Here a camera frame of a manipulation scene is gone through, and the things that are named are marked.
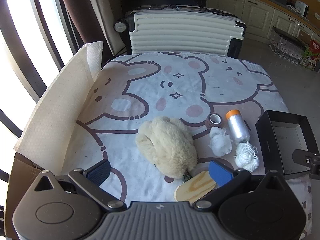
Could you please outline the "white yarn bundle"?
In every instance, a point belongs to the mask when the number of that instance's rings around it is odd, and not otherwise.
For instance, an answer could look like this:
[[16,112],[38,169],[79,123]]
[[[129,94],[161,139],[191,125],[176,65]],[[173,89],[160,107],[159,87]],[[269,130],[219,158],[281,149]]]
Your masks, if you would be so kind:
[[235,164],[248,172],[254,172],[260,164],[258,149],[249,142],[239,143],[235,149]]

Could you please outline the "clear bottle orange cap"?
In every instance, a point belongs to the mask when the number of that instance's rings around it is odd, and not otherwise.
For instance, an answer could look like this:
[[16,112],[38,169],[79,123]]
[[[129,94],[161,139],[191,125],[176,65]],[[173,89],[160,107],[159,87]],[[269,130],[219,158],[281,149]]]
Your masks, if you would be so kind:
[[231,136],[236,144],[250,141],[249,129],[238,109],[228,111],[226,113],[226,119]]

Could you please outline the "cream fluffy plush toy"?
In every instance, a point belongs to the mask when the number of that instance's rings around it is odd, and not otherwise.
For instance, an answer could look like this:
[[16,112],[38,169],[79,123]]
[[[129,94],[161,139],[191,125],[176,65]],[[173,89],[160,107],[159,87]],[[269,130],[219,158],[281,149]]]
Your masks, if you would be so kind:
[[140,153],[169,178],[182,179],[197,165],[193,137],[180,119],[157,116],[146,121],[135,141]]

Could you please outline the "white cotton wad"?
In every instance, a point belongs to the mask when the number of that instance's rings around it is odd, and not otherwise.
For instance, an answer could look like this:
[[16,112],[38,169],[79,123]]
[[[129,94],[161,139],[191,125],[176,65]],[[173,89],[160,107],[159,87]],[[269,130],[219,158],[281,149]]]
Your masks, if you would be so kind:
[[210,143],[209,147],[217,157],[223,157],[231,153],[232,151],[232,140],[231,136],[227,134],[225,128],[212,127],[209,133]]

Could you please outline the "black cardboard box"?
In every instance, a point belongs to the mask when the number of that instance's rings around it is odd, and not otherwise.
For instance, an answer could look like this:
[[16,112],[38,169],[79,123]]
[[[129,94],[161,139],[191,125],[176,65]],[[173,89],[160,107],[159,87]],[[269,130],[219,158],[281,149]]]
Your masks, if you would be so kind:
[[319,153],[307,117],[266,110],[255,127],[266,172],[276,170],[285,179],[298,178],[309,173],[310,168],[296,164],[292,159],[296,149]]

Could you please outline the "brown tape roll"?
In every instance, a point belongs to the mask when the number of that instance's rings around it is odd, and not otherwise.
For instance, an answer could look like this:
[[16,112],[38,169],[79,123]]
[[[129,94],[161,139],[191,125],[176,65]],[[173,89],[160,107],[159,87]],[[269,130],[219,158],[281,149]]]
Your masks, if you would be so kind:
[[219,114],[217,113],[210,113],[205,121],[205,126],[208,129],[211,129],[213,127],[220,127],[222,122],[222,118]]

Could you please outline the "white paper towel sheet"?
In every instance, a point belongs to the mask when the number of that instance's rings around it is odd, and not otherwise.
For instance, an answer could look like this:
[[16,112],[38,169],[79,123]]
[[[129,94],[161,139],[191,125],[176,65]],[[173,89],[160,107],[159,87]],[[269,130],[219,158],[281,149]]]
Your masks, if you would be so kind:
[[76,120],[101,70],[103,42],[84,44],[36,104],[14,150],[60,174]]

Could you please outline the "bear print bed sheet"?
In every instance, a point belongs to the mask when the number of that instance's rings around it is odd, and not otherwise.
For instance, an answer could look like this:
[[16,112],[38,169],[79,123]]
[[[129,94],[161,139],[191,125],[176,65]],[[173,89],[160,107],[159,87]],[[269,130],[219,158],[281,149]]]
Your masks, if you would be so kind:
[[158,116],[176,118],[193,137],[194,173],[208,168],[214,154],[206,118],[238,109],[259,147],[255,123],[266,110],[286,111],[263,67],[223,56],[145,53],[119,57],[98,74],[86,94],[67,146],[62,171],[111,163],[103,189],[126,204],[169,202],[181,181],[165,176],[139,152],[140,125]]

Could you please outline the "red green carton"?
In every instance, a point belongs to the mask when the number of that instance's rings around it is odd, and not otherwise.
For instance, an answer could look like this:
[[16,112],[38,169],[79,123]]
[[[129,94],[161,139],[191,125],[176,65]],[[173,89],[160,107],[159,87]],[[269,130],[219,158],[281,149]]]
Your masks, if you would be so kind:
[[315,70],[318,62],[319,43],[315,40],[311,40],[309,46],[306,48],[304,52],[302,66],[309,70]]

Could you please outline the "pack of water bottles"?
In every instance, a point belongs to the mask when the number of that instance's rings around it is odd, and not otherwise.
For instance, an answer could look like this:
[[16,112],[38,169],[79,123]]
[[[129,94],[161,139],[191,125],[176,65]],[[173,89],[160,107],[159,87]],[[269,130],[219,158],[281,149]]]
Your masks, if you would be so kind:
[[301,64],[306,46],[294,36],[272,27],[269,35],[269,47],[279,57],[294,64]]

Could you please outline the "cream kitchen cabinets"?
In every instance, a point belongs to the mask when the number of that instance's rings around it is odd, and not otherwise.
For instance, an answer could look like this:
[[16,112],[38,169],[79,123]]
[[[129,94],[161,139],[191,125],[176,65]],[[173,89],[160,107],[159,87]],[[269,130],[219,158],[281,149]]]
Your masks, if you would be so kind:
[[206,6],[230,12],[247,26],[245,36],[267,42],[272,27],[297,37],[301,31],[319,41],[319,28],[286,5],[273,0],[207,0]]

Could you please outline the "white toaster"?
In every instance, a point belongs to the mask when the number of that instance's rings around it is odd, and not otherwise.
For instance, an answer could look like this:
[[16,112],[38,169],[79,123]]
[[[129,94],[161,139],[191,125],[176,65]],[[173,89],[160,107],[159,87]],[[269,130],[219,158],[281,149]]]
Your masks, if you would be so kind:
[[302,1],[296,1],[295,8],[301,13],[303,17],[307,18],[309,6],[306,3]]

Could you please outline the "white ribbed suitcase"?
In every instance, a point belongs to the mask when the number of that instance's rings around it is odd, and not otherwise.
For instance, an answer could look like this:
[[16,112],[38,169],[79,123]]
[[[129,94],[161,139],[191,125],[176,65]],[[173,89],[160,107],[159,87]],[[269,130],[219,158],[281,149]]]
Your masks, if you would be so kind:
[[145,5],[114,24],[129,52],[188,51],[237,58],[246,24],[230,12],[191,5]]

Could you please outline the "brown curtain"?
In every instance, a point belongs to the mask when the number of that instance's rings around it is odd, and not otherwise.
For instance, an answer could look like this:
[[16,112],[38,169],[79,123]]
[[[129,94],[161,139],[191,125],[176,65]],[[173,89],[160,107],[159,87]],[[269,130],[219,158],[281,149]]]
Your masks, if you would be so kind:
[[102,41],[103,59],[112,56],[90,0],[63,0],[67,11],[84,43]]

